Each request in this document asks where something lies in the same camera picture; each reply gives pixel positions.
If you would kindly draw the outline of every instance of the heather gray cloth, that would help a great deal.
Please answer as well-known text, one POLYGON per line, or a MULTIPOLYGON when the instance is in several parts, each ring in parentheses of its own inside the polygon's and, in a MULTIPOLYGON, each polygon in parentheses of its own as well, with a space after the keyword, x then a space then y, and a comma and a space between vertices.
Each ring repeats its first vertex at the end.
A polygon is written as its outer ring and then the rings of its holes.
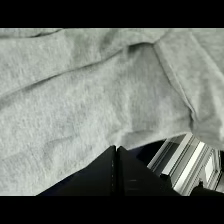
POLYGON ((0 28, 0 195, 36 195, 110 145, 191 131, 222 149, 223 41, 223 29, 0 28))

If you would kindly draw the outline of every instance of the gray fabric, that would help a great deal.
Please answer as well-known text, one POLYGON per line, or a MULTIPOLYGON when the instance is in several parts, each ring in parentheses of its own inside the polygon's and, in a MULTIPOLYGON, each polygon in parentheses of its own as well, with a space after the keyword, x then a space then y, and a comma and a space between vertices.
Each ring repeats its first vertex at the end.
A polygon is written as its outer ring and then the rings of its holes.
POLYGON ((110 145, 192 132, 222 149, 223 40, 223 29, 0 28, 0 195, 36 195, 110 145))

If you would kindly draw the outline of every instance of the clothing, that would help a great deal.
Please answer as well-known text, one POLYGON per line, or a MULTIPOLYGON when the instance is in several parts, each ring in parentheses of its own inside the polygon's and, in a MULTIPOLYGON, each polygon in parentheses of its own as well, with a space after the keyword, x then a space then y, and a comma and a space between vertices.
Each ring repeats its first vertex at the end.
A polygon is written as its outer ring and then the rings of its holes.
POLYGON ((0 195, 37 195, 111 145, 223 149, 224 30, 0 28, 0 195))

